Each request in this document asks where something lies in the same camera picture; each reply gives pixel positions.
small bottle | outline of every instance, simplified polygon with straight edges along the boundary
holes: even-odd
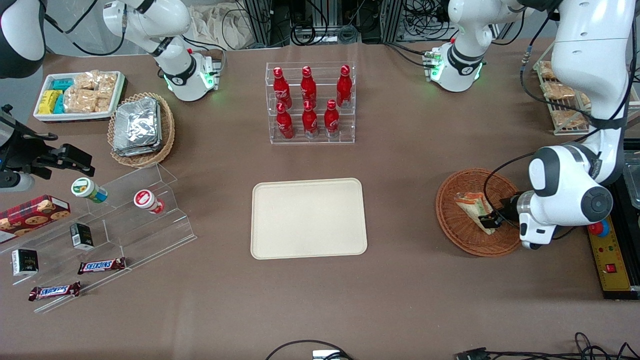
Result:
[[[278,110],[276,121],[278,122],[278,129],[280,130],[280,133],[282,134],[282,136],[284,136],[285,139],[293,138],[296,135],[296,132],[293,130],[291,115],[287,113],[285,104],[279,102],[276,105],[276,110]]]
[[[311,68],[308,66],[302,68],[300,88],[302,89],[302,101],[311,102],[312,108],[315,109],[317,96],[316,81],[311,76]]]
[[[302,125],[305,127],[305,136],[313,139],[318,136],[318,117],[309,100],[304,102],[305,112],[302,113]]]
[[[88,177],[80,177],[71,184],[71,192],[77,197],[86,197],[87,199],[100,204],[107,199],[109,193],[103,187],[99,186]]]
[[[275,80],[273,81],[273,91],[276,93],[276,99],[278,99],[278,102],[285,104],[287,106],[287,110],[291,109],[293,101],[291,100],[289,83],[282,75],[282,68],[275,67],[273,69],[273,76],[275,77]]]
[[[351,69],[349,65],[343,65],[340,68],[340,79],[338,79],[338,96],[336,102],[338,107],[342,109],[351,107],[351,87],[353,82],[351,81]]]
[[[340,115],[338,110],[335,109],[335,100],[331,99],[326,102],[326,111],[324,112],[324,130],[329,138],[336,138],[340,135],[340,129],[338,128],[338,121]]]
[[[134,195],[133,203],[151,214],[160,214],[164,209],[164,201],[157,199],[150,190],[140,190]]]

foil-wrapped item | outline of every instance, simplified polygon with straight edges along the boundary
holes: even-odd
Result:
[[[113,132],[113,151],[120,156],[159,151],[162,148],[160,104],[151,97],[144,97],[120,105]]]

small black box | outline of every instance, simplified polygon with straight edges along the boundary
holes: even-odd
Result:
[[[71,240],[74,247],[79,250],[93,249],[93,238],[91,237],[91,229],[87,225],[74,223],[71,225]]]
[[[16,249],[11,252],[13,276],[34,275],[38,272],[38,253],[35,250]]]

snickers bar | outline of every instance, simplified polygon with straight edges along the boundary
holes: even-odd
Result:
[[[93,263],[80,263],[80,270],[78,270],[78,275],[84,274],[85,272],[121,270],[126,266],[127,264],[125,264],[124,258],[94,261]]]
[[[65,295],[80,295],[80,282],[71,285],[53,286],[52,288],[39,288],[36,286],[29,294],[29,301],[48,299],[50,297],[58,297]]]

emergency stop button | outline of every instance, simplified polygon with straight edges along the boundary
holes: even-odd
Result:
[[[606,220],[599,221],[595,224],[587,226],[589,233],[600,238],[609,235],[609,223]]]

